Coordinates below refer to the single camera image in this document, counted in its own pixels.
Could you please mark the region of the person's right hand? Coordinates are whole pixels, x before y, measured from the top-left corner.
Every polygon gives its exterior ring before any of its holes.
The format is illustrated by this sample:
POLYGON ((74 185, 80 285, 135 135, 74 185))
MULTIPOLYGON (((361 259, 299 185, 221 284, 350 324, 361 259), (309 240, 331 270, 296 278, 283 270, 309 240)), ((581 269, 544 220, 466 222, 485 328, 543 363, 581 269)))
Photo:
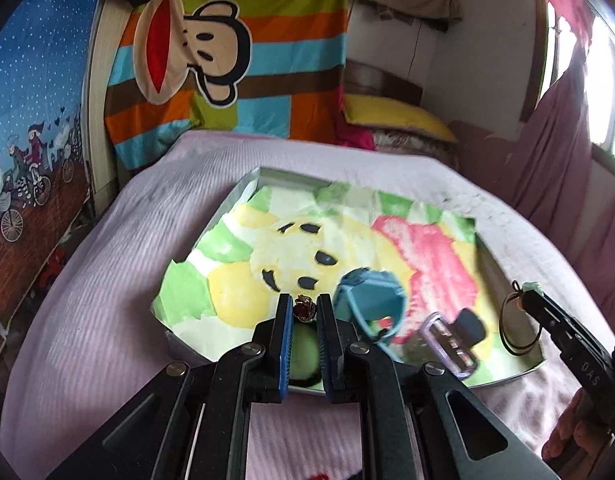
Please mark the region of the person's right hand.
POLYGON ((607 431, 595 422, 577 417, 577 409, 583 398, 584 390, 577 390, 577 393, 559 416, 555 428, 543 445, 543 460, 552 460, 558 457, 570 440, 592 458, 600 458, 606 454, 610 442, 607 431))

